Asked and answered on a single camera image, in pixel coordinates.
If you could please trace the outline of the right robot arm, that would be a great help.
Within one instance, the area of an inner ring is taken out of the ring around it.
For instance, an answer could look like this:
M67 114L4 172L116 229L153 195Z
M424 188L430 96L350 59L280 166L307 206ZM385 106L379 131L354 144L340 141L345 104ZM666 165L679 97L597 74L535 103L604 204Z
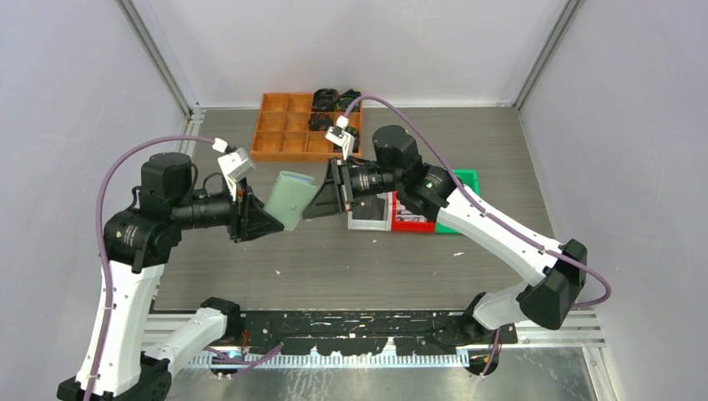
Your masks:
M511 266L520 284L477 295L461 325L466 337L484 343L496 329L530 320L557 330L584 287L586 247L542 236L484 202L455 174L423 161L417 141L400 125L372 136L375 160L353 155L331 158L326 177L302 216L343 214L362 197L393 192L407 211L439 222L475 241Z

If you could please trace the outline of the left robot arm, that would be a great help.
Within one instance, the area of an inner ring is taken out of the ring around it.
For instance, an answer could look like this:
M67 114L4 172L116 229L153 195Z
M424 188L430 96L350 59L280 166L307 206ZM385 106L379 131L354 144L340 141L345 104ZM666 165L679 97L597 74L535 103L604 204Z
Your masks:
M141 168L132 205L99 223L103 273L100 306L87 356L75 376L61 382L61 400L163 400L174 376L198 353L220 341L242 339L240 306L210 297L164 341L144 348L154 295L184 231L223 226L233 242L283 230L246 180L235 191L195 189L188 155L152 155Z

